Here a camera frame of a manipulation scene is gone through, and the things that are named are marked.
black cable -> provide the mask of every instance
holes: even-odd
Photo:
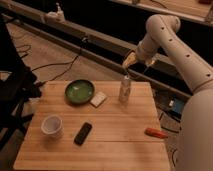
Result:
[[[81,53],[82,53],[82,47],[80,47],[78,54],[75,56],[75,58],[74,58],[72,61],[64,62],[64,63],[52,63],[52,64],[43,65],[43,66],[34,68],[34,69],[32,70],[32,72],[35,71],[35,70],[44,68],[44,67],[49,67],[49,66],[54,66],[54,65],[68,65],[68,64],[70,64],[70,66],[69,66],[65,71],[63,71],[62,73],[56,75],[56,76],[53,77],[52,79],[48,80],[48,81],[53,81],[53,80],[57,79],[58,77],[61,77],[62,75],[64,75],[67,71],[69,71],[69,70],[72,68],[74,62],[75,62],[75,61],[78,59],[78,57],[81,55]],[[44,85],[44,84],[45,84],[46,82],[48,82],[48,81],[43,81],[43,82],[41,82],[40,84],[41,84],[41,85]]]
[[[180,123],[180,119],[176,118],[175,116],[171,115],[171,114],[168,113],[168,112],[165,112],[165,111],[164,111],[164,113],[165,113],[167,116],[169,116],[171,119],[173,119],[173,120],[175,120],[176,122]]]
[[[170,129],[170,128],[166,128],[166,127],[164,127],[164,126],[161,126],[161,128],[162,128],[162,129],[165,129],[165,130],[167,130],[167,131],[169,131],[169,132],[172,132],[172,133],[175,133],[175,134],[179,134],[179,131],[172,130],[172,129]]]
[[[176,163],[175,163],[175,160],[174,160],[174,155],[175,155],[175,153],[176,153],[177,151],[178,151],[178,150],[175,149],[175,150],[172,152],[172,163],[173,163],[174,167],[176,167]]]
[[[80,49],[80,52],[79,52],[79,53],[76,55],[76,57],[74,58],[74,60],[70,63],[70,66],[69,66],[64,72],[62,72],[62,73],[59,74],[59,75],[56,75],[54,78],[52,78],[52,79],[49,80],[49,81],[53,81],[53,80],[55,80],[56,78],[61,77],[62,75],[64,75],[67,71],[69,71],[69,70],[72,68],[74,62],[75,62],[75,61],[78,59],[78,57],[80,56],[80,54],[81,54],[81,49]]]
[[[163,118],[164,112],[161,112],[160,117],[159,117],[159,121],[161,121],[161,119]]]
[[[28,45],[28,44],[16,46],[16,49],[20,49],[20,48],[23,48],[23,47],[26,47],[26,49],[18,50],[18,52],[26,52],[26,51],[29,51],[31,49],[31,45]]]
[[[22,39],[24,36],[26,35],[26,33],[25,34],[23,34],[23,35],[21,35],[21,36],[13,36],[13,35],[11,35],[11,38],[12,39]]]
[[[156,1],[156,0],[150,0],[151,2],[154,2],[154,3],[156,3],[156,4],[159,4],[160,6],[162,6],[163,8],[165,8],[165,9],[168,9],[163,3],[161,3],[161,2],[158,2],[158,1]]]

wooden table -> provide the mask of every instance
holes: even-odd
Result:
[[[37,112],[14,164],[16,170],[72,171],[169,171],[164,141],[144,134],[147,127],[160,129],[148,82],[133,82],[127,105],[118,101],[120,82],[93,81],[96,92],[108,99],[98,108],[91,104],[68,105],[64,90],[69,82],[48,82]],[[58,114],[64,135],[57,141],[40,130],[44,117]],[[82,146],[73,143],[84,122],[93,125]]]

orange handle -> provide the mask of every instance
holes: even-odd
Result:
[[[162,139],[168,138],[166,133],[159,131],[157,129],[154,129],[154,128],[146,128],[145,134],[152,136],[152,137],[162,138]]]

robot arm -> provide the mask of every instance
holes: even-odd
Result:
[[[150,63],[161,46],[193,93],[209,87],[213,88],[212,67],[176,36],[175,32],[179,28],[178,17],[151,16],[146,23],[147,34],[139,42],[135,54],[131,54],[129,59],[124,61],[123,67],[126,68],[137,61]]]
[[[212,171],[213,69],[176,36],[179,28],[180,20],[175,16],[151,16],[147,34],[123,67],[138,61],[148,61],[149,65],[160,46],[165,50],[194,94],[182,113],[176,170]]]

green bowl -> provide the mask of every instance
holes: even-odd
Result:
[[[84,104],[94,95],[95,87],[88,80],[75,80],[65,89],[68,102],[73,104]]]

